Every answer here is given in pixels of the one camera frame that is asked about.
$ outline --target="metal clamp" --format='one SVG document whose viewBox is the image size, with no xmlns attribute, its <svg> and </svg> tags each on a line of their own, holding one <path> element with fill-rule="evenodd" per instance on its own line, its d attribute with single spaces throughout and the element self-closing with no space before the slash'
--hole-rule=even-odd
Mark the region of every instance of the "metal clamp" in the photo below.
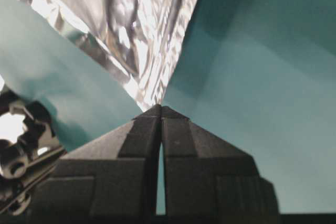
<svg viewBox="0 0 336 224">
<path fill-rule="evenodd" d="M 27 168 L 63 151 L 64 148 L 51 128 L 50 114 L 39 102 L 27 106 L 10 104 L 9 111 L 11 114 L 25 116 L 25 133 L 13 145 L 2 140 L 2 145 L 8 146 L 0 150 L 0 175 L 6 179 L 14 179 L 22 177 Z"/>
<path fill-rule="evenodd" d="M 13 144 L 0 140 L 0 214 L 20 215 L 30 204 L 31 190 L 54 169 L 65 153 L 53 129 L 51 116 L 39 102 L 24 105 L 7 90 L 0 95 L 0 116 L 21 114 L 24 134 Z"/>
</svg>

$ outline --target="pointed black tip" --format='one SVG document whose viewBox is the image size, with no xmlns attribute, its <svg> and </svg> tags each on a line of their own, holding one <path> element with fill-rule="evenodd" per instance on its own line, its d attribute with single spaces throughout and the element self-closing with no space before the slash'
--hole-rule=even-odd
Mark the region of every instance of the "pointed black tip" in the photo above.
<svg viewBox="0 0 336 224">
<path fill-rule="evenodd" d="M 160 118 L 161 117 L 161 105 L 157 104 L 157 105 L 154 105 L 153 107 L 151 107 L 149 110 L 147 110 L 146 112 L 138 115 L 137 117 L 135 117 L 134 119 L 137 119 L 137 118 L 148 118 L 148 117 L 158 117 Z"/>
<path fill-rule="evenodd" d="M 162 107 L 161 118 L 189 119 L 186 116 L 176 112 L 175 110 L 172 110 L 168 106 Z"/>
</svg>

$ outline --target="black plastic object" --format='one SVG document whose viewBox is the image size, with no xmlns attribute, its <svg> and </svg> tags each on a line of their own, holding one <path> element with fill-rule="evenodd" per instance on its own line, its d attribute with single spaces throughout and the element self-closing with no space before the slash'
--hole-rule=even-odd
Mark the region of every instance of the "black plastic object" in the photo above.
<svg viewBox="0 0 336 224">
<path fill-rule="evenodd" d="M 155 216 L 160 144 L 166 215 Z M 32 198 L 28 223 L 279 223 L 253 158 L 168 107 L 62 157 Z"/>
</svg>

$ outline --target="crumpled foil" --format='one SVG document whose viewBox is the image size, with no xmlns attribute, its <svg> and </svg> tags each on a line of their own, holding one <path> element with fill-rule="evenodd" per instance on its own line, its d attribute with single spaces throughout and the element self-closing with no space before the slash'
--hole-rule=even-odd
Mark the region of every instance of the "crumpled foil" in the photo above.
<svg viewBox="0 0 336 224">
<path fill-rule="evenodd" d="M 161 103 L 197 0 L 20 0 L 147 110 Z"/>
</svg>

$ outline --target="teal backdrop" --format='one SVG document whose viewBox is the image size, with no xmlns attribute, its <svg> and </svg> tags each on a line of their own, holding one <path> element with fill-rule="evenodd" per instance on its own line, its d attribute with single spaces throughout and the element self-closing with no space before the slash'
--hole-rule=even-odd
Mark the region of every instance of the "teal backdrop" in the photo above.
<svg viewBox="0 0 336 224">
<path fill-rule="evenodd" d="M 336 212 L 335 35 L 336 0 L 199 0 L 164 100 L 253 155 L 282 212 Z M 16 0 L 0 0 L 0 74 L 49 109 L 68 150 L 141 113 Z"/>
</svg>

